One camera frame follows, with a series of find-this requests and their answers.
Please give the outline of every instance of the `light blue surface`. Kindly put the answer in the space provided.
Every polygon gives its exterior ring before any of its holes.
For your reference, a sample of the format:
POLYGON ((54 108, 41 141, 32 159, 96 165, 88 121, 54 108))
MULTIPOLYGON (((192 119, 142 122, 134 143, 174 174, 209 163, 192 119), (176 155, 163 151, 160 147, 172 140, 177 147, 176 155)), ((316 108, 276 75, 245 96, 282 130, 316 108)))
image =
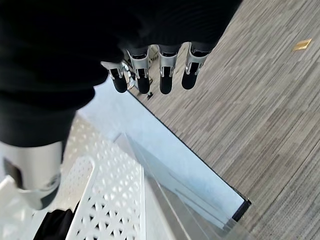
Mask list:
POLYGON ((96 87, 95 98, 79 113, 109 140, 128 134, 227 218, 244 202, 130 93, 118 93, 111 79, 96 87))

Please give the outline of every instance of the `black object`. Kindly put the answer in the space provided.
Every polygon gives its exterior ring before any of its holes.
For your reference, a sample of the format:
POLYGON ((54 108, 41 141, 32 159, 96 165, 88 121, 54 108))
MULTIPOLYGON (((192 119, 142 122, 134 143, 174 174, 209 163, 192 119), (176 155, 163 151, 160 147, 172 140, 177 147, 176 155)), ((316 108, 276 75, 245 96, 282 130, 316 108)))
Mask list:
POLYGON ((123 77, 115 77, 114 79, 112 79, 113 84, 115 89, 119 92, 119 93, 124 93, 125 91, 127 91, 127 81, 126 78, 123 77))
POLYGON ((196 80, 197 80, 197 75, 195 75, 192 72, 190 72, 190 74, 186 74, 186 72, 184 72, 182 77, 182 82, 181 82, 182 87, 184 89, 190 90, 195 86, 196 80))
POLYGON ((172 89, 172 76, 160 76, 160 91, 169 94, 172 89))
POLYGON ((140 77, 137 79, 139 92, 147 94, 150 90, 150 81, 148 77, 140 77))
POLYGON ((73 219, 70 209, 48 212, 33 240, 65 240, 73 219))
MULTIPOLYGON (((108 75, 101 61, 120 62, 121 48, 130 46, 216 44, 240 3, 0 1, 0 141, 38 147, 66 140, 76 111, 108 75)), ((138 84, 148 92, 149 83, 138 84)))

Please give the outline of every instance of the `black fingertip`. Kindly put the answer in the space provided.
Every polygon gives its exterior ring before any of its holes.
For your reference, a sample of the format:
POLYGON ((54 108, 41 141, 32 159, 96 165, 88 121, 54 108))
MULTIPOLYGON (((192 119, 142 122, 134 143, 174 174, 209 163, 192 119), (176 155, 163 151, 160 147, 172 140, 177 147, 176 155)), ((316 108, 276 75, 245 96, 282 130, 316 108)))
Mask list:
POLYGON ((140 77, 137 79, 138 89, 142 94, 147 94, 150 90, 150 82, 148 77, 140 77))
POLYGON ((182 77, 182 87, 184 89, 190 90, 195 86, 196 80, 197 75, 194 75, 194 73, 192 72, 190 74, 186 74, 186 72, 184 72, 182 77))
POLYGON ((116 77, 115 79, 112 79, 115 89, 119 93, 124 93, 127 91, 127 81, 126 78, 123 76, 122 78, 116 77))
POLYGON ((172 89, 172 76, 160 76, 160 91, 169 94, 172 89))

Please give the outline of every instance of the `white surface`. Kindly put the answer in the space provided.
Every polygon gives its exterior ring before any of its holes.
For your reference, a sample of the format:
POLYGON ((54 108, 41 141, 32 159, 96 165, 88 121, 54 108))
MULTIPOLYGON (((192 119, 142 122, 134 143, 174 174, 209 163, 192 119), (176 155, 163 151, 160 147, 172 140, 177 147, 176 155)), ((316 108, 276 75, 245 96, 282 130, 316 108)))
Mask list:
POLYGON ((96 161, 67 240, 141 239, 141 166, 118 149, 96 161))
POLYGON ((110 79, 96 88, 93 101, 79 113, 109 140, 127 133, 225 217, 231 218, 244 202, 131 94, 118 93, 110 79))
POLYGON ((77 116, 65 151, 61 186, 48 208, 34 213, 11 177, 0 182, 0 239, 32 240, 48 211, 74 209, 86 189, 70 227, 70 240, 93 240, 94 236, 145 240, 141 176, 139 164, 77 116))

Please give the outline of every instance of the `black sleeve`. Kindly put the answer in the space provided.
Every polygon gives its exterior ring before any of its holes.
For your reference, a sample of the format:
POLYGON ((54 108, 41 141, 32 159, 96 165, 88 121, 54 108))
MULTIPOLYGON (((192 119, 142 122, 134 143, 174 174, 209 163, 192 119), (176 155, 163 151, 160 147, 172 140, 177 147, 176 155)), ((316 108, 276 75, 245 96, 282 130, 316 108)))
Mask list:
POLYGON ((100 61, 123 57, 99 10, 43 2, 0 1, 0 141, 13 146, 66 140, 76 111, 107 78, 100 61))

